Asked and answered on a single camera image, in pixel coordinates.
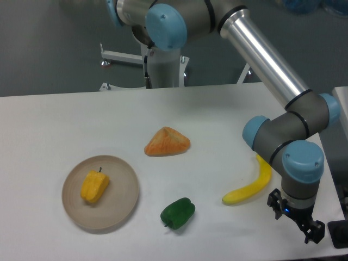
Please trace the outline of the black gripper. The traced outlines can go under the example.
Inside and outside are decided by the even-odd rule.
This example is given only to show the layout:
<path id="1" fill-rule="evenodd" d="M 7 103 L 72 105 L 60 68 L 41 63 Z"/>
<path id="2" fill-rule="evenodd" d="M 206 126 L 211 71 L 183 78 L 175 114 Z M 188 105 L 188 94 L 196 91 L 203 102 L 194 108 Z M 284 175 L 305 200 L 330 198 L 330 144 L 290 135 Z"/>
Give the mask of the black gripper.
<path id="1" fill-rule="evenodd" d="M 298 199 L 283 190 L 274 189 L 268 195 L 267 205 L 274 211 L 276 220 L 284 214 L 297 224 L 305 235 L 305 244 L 310 241 L 318 244 L 324 238 L 325 224 L 319 220 L 314 221 L 312 218 L 315 196 Z"/>

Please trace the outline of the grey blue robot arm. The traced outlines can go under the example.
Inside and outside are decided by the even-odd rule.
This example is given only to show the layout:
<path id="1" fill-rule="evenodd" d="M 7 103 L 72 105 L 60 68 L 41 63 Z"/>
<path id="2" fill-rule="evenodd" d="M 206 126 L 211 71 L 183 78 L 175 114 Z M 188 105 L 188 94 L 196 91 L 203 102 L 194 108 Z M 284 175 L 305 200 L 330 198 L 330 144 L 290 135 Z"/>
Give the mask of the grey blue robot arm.
<path id="1" fill-rule="evenodd" d="M 243 139 L 282 178 L 268 197 L 277 218 L 292 219 L 306 241 L 319 243 L 325 225 L 312 219 L 324 172 L 321 148 L 308 141 L 340 116 L 337 100 L 309 89 L 262 35 L 241 1 L 106 1 L 114 25 L 131 26 L 144 46 L 145 86 L 177 87 L 180 50 L 193 39 L 218 32 L 229 40 L 284 107 L 274 120 L 256 116 Z"/>

